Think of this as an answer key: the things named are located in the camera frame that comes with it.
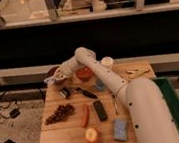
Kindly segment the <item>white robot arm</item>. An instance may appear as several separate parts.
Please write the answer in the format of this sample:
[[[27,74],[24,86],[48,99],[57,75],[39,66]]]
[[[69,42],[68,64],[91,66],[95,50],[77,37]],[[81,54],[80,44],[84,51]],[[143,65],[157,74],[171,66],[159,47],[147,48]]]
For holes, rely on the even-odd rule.
[[[127,81],[98,62],[94,51],[85,47],[78,47],[71,59],[62,62],[53,78],[69,78],[86,66],[127,108],[138,143],[179,143],[179,132],[165,97],[150,78],[141,76]]]

